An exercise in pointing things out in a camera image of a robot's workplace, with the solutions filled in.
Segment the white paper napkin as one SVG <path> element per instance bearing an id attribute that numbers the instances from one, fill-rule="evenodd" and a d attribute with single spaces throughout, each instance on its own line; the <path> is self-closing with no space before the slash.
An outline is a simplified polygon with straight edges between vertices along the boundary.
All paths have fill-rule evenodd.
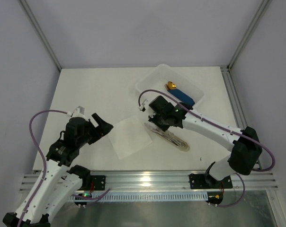
<path id="1" fill-rule="evenodd" d="M 108 135 L 119 159 L 126 158 L 152 143 L 152 139 L 136 115 L 114 125 Z"/>

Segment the oval wooden cutlery tray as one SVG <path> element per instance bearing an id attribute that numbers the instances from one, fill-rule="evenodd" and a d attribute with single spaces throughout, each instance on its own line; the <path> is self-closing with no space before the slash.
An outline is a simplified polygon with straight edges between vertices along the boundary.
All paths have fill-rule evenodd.
<path id="1" fill-rule="evenodd" d="M 178 148 L 179 150 L 181 150 L 181 151 L 184 151 L 184 152 L 189 151 L 190 146 L 188 145 L 188 143 L 185 142 L 184 140 L 182 140 L 181 138 L 177 137 L 175 134 L 174 134 L 174 136 L 175 136 L 175 138 L 176 138 L 179 142 L 181 142 L 181 144 L 180 144 L 179 147 L 177 147 L 176 145 L 170 143 L 170 142 L 167 141 L 167 140 L 166 140 L 166 141 L 167 141 L 168 143 L 170 143 L 171 145 L 177 147 L 177 148 Z"/>

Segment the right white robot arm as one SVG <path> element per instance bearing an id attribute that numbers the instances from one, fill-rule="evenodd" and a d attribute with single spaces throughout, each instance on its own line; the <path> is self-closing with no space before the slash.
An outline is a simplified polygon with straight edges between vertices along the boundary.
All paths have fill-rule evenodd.
<path id="1" fill-rule="evenodd" d="M 256 131 L 251 127 L 235 128 L 203 116 L 183 103 L 173 105 L 163 96 L 149 103 L 153 115 L 149 121 L 163 131 L 178 127 L 197 132 L 226 148 L 230 155 L 213 162 L 202 176 L 208 188 L 216 188 L 221 181 L 235 173 L 250 175 L 262 153 Z"/>

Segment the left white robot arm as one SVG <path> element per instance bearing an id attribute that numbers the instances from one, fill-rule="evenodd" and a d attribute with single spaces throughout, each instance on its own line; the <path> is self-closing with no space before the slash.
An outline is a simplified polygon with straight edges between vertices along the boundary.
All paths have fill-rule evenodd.
<path id="1" fill-rule="evenodd" d="M 91 183 L 91 171 L 72 166 L 80 149 L 105 137 L 113 125 L 92 115 L 97 126 L 81 113 L 73 113 L 59 139 L 47 155 L 42 155 L 43 169 L 31 191 L 15 212 L 6 213 L 3 223 L 8 227 L 49 227 L 54 216 L 78 189 Z"/>

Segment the silver knife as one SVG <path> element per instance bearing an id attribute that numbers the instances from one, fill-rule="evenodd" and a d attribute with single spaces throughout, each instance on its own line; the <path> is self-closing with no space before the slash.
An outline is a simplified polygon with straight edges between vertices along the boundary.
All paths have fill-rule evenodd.
<path id="1" fill-rule="evenodd" d="M 149 123 L 144 123 L 145 127 L 147 129 L 149 129 L 150 131 L 156 133 L 157 135 L 159 135 L 160 137 L 164 138 L 165 140 L 169 141 L 170 143 L 176 145 L 177 147 L 180 146 L 181 142 L 179 142 L 173 133 L 171 132 L 167 132 L 167 131 L 163 131 L 162 129 L 160 129 L 159 127 L 153 125 L 153 124 L 149 124 Z"/>

